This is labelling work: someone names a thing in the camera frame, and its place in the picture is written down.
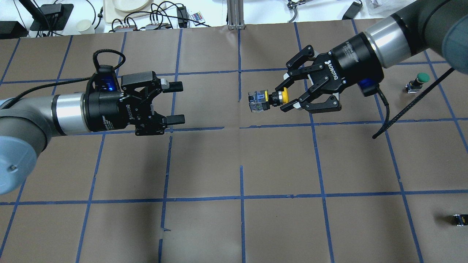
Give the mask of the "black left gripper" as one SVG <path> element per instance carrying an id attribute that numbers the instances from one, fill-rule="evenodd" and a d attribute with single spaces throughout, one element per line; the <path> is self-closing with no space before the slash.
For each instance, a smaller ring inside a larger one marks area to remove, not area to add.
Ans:
<path id="1" fill-rule="evenodd" d="M 184 91 L 181 81 L 168 82 L 148 71 L 124 75 L 118 80 L 120 91 L 103 92 L 95 90 L 96 73 L 88 81 L 83 97 L 89 131 L 122 130 L 133 125 L 137 136 L 155 136 L 163 135 L 167 126 L 185 123 L 184 114 L 160 115 L 152 105 L 162 93 Z"/>

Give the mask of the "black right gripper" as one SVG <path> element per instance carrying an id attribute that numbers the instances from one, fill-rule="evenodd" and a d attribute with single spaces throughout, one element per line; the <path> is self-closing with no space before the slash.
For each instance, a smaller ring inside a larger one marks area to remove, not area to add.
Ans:
<path id="1" fill-rule="evenodd" d="M 282 112 L 293 109 L 307 110 L 310 113 L 322 113 L 341 110 L 340 104 L 332 102 L 314 104 L 313 100 L 324 94 L 339 94 L 346 88 L 358 84 L 367 78 L 384 78 L 380 61 L 367 36 L 358 35 L 339 44 L 329 52 L 314 54 L 311 45 L 286 62 L 287 75 L 275 88 L 275 92 L 284 91 L 295 81 L 311 78 L 312 85 L 297 99 L 280 106 Z"/>

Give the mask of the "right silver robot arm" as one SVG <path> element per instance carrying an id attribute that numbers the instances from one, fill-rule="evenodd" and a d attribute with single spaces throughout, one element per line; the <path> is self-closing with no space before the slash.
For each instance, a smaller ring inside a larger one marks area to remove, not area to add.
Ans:
<path id="1" fill-rule="evenodd" d="M 426 49 L 438 53 L 454 70 L 467 74 L 467 13 L 466 0 L 417 0 L 329 52 L 316 54 L 311 45 L 305 46 L 286 63 L 288 77 L 275 90 L 284 91 L 304 79 L 311 79 L 312 86 L 280 109 L 339 111 L 341 105 L 334 99 L 324 103 L 313 100 L 324 94 L 339 94 L 355 84 L 365 97 L 372 96 L 384 79 L 383 69 Z"/>

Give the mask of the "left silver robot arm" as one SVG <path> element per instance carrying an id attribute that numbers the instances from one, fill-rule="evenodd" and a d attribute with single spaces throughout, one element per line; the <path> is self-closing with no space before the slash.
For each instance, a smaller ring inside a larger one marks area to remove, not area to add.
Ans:
<path id="1" fill-rule="evenodd" d="M 162 135 L 184 115 L 160 115 L 152 102 L 161 93 L 182 92 L 180 81 L 160 79 L 153 71 L 122 76 L 98 65 L 86 78 L 85 92 L 54 96 L 19 95 L 1 101 L 0 190 L 19 188 L 32 173 L 51 138 L 135 127 L 137 136 Z"/>

